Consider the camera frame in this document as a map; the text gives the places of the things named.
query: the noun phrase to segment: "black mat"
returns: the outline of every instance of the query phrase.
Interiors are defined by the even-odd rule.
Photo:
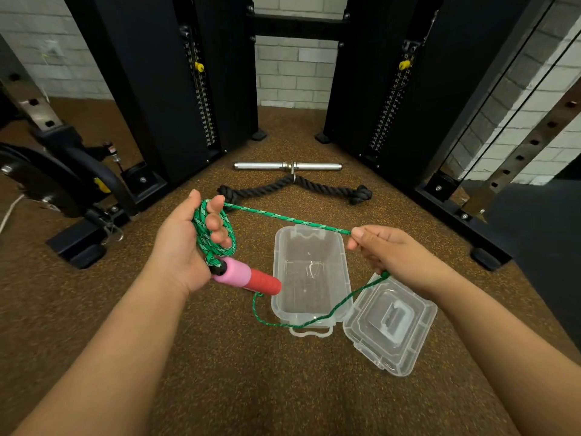
[[[470,194],[480,184],[462,186]],[[486,211],[486,220],[514,239],[515,261],[581,349],[581,181],[511,183]]]

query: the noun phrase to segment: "white cable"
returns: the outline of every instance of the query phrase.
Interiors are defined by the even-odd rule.
[[[25,195],[21,194],[20,196],[18,196],[18,199],[12,202],[12,204],[8,207],[8,211],[6,211],[6,215],[4,215],[4,219],[2,220],[2,223],[0,223],[0,234],[2,234],[2,231],[6,226],[6,222],[8,221],[8,217],[10,217],[10,214],[12,213],[12,211],[14,211],[14,207],[16,206],[16,204],[24,198]]]

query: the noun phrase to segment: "forearm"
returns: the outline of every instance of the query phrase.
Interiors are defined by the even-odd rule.
[[[141,275],[75,363],[15,434],[145,431],[186,300]]]
[[[579,433],[581,367],[463,277],[437,301],[521,433]]]

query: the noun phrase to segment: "left hand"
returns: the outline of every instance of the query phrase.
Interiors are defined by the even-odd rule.
[[[210,279],[210,269],[205,258],[198,252],[196,228],[192,223],[193,213],[202,198],[198,190],[192,190],[159,228],[153,252],[145,265],[151,278],[162,284],[172,284],[186,295],[197,291]],[[206,227],[212,231],[210,239],[224,248],[232,246],[226,228],[222,226],[219,213],[224,207],[224,196],[215,196],[206,206]]]

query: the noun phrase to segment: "white brick wall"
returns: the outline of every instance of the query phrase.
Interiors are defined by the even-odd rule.
[[[552,6],[448,158],[448,166],[458,177],[470,170],[466,179],[488,179],[579,79],[581,39],[571,44],[552,70],[550,67],[581,29],[580,18],[581,0],[557,0]],[[546,74],[545,80],[533,92]],[[581,115],[565,130],[517,175],[514,182],[544,185],[581,153]]]
[[[49,96],[113,98],[64,0],[0,0],[0,34]],[[63,56],[43,56],[46,40]]]
[[[253,0],[256,13],[340,20],[347,0]],[[256,37],[258,104],[326,109],[337,41]]]

